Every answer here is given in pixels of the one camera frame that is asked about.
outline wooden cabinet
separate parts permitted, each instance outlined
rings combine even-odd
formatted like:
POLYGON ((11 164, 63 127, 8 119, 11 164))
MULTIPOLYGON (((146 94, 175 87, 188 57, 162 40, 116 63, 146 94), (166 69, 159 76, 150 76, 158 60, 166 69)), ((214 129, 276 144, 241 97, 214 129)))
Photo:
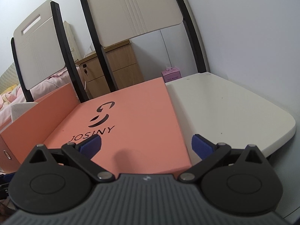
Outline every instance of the wooden cabinet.
MULTIPOLYGON (((119 89, 144 81, 129 40, 106 47, 104 51, 119 89)), ((96 53, 76 63, 93 98, 110 93, 96 53)))

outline small pink box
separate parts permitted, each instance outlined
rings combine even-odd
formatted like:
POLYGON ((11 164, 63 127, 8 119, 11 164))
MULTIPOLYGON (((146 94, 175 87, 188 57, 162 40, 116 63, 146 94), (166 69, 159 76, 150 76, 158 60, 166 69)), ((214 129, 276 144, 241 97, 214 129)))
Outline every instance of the small pink box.
POLYGON ((176 67, 167 68, 165 71, 162 71, 161 74, 165 83, 181 78, 180 71, 176 67))

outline open box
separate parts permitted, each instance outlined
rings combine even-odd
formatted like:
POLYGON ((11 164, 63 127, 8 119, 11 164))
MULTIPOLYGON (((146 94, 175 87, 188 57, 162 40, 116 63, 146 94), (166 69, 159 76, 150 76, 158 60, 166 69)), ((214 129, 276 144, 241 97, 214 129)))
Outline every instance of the open box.
POLYGON ((120 173, 177 176, 191 167, 162 78, 84 103, 79 103, 71 84, 47 94, 0 133, 0 167, 15 172, 36 144, 60 148, 92 134, 102 139, 92 161, 116 177, 120 173))

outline quilted headboard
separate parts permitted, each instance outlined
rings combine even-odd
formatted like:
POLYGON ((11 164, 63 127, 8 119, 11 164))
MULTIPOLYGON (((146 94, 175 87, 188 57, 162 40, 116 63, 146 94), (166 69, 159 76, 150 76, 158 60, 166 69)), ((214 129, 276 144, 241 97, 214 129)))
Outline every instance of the quilted headboard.
POLYGON ((15 64, 11 64, 9 68, 0 76, 0 93, 8 87, 18 85, 19 79, 16 72, 15 64))

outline wooden drawer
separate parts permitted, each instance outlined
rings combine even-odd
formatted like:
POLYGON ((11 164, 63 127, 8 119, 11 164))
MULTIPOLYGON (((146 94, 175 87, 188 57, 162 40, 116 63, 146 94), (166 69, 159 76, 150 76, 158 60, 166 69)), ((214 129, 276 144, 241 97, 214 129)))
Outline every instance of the wooden drawer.
POLYGON ((131 44, 109 51, 106 56, 113 72, 137 63, 131 44))
POLYGON ((80 64, 79 68, 86 82, 90 82, 104 75, 97 56, 80 64))
POLYGON ((119 69, 113 72, 115 81, 120 89, 142 83, 143 75, 138 64, 133 64, 128 67, 119 69))
POLYGON ((110 89, 104 76, 89 81, 86 85, 94 98, 110 93, 110 89))

